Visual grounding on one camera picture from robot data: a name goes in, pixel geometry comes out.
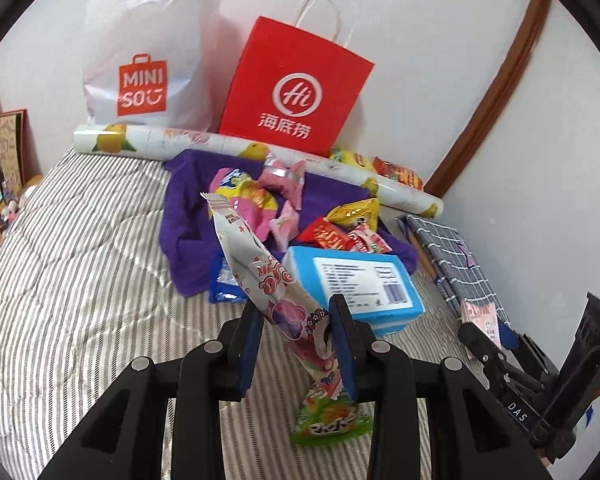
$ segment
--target blue box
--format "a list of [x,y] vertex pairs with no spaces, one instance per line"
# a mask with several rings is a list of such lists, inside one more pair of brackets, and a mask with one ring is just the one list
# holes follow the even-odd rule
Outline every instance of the blue box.
[[325,309],[342,293],[351,317],[369,323],[376,336],[398,332],[424,313],[398,256],[294,246],[282,265]]

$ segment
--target white wall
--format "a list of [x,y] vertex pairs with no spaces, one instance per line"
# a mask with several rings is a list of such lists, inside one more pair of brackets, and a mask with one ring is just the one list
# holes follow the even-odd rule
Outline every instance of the white wall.
[[[0,44],[0,104],[27,108],[43,171],[86,117],[80,30],[87,0],[36,0]],[[341,144],[427,178],[504,59],[528,0],[355,0],[350,48],[377,65]],[[222,0],[216,118],[258,15],[292,19],[299,0]],[[315,32],[330,22],[308,20]]]
[[[554,0],[504,113],[445,196],[507,310],[560,367],[586,304],[600,297],[600,54]],[[600,448],[585,437],[551,468],[576,480]]]

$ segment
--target striped mattress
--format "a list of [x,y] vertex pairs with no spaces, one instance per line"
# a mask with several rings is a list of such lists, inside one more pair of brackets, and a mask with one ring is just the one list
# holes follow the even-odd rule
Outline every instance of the striped mattress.
[[[183,298],[174,289],[158,244],[168,177],[158,162],[69,150],[8,231],[0,247],[0,461],[15,480],[37,478],[134,357],[182,357],[240,315],[239,305],[209,304],[206,294]],[[414,283],[427,313],[385,339],[427,361],[456,356],[481,376],[458,342],[458,322],[421,269]],[[368,436],[315,449],[289,443],[309,386],[266,325],[253,386],[243,402],[221,406],[227,478],[366,478]],[[428,479],[424,404],[418,409]]]

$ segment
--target candy wrapper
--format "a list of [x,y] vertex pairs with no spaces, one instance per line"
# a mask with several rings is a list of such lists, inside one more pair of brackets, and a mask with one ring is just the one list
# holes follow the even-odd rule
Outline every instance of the candy wrapper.
[[424,187],[424,183],[421,181],[420,177],[409,168],[403,168],[397,164],[385,162],[381,158],[377,157],[374,159],[373,165],[378,174],[390,178],[391,180],[411,186],[414,189],[419,189],[420,191],[422,191]]
[[244,302],[247,295],[238,286],[234,275],[226,262],[224,253],[219,250],[211,262],[209,281],[209,303],[230,301],[231,303]]
[[276,239],[278,250],[286,253],[289,248],[289,242],[298,236],[298,222],[300,215],[291,205],[291,200],[287,200],[282,206],[282,211],[278,218],[274,218],[269,225],[271,233]]
[[[500,343],[500,328],[498,326],[498,315],[494,303],[476,305],[462,300],[460,304],[460,317],[463,323],[473,323],[485,336],[487,336],[498,348],[502,349]],[[467,350],[469,357],[473,354]]]
[[337,399],[330,399],[314,383],[302,401],[291,442],[325,446],[367,434],[371,428],[371,417],[349,399],[346,392],[342,391]]
[[391,247],[378,233],[373,232],[368,225],[360,224],[347,235],[353,240],[352,251],[359,253],[384,254],[391,251]]
[[325,218],[351,231],[360,224],[366,224],[372,231],[378,230],[378,214],[380,201],[377,198],[359,200],[350,204],[339,205],[329,211]]
[[355,152],[350,152],[349,150],[341,150],[340,148],[333,148],[331,150],[331,155],[329,156],[331,160],[337,160],[343,164],[347,164],[349,166],[355,166],[357,168],[362,168],[363,170],[371,171],[372,173],[376,173],[376,169],[372,164],[371,160],[368,157],[359,155]]
[[258,184],[265,189],[279,191],[280,195],[291,202],[294,209],[300,211],[302,209],[305,166],[306,160],[300,160],[287,168],[271,153],[268,153]]
[[248,173],[221,168],[211,181],[209,190],[227,197],[256,236],[264,241],[269,236],[269,222],[276,217],[278,203],[273,195],[262,189]]
[[330,317],[286,272],[226,197],[202,193],[211,208],[218,240],[238,285],[285,336],[291,352],[332,398],[342,378],[331,343]]
[[305,244],[317,244],[322,248],[337,251],[350,251],[354,247],[351,238],[324,218],[317,218],[311,222],[296,240]]

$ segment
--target blue snack package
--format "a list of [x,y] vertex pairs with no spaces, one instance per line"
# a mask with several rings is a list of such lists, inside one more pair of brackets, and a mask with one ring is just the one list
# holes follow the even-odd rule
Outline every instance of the blue snack package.
[[209,283],[209,302],[230,301],[238,303],[249,298],[240,288],[226,262],[224,253],[219,250],[211,261],[211,280]]

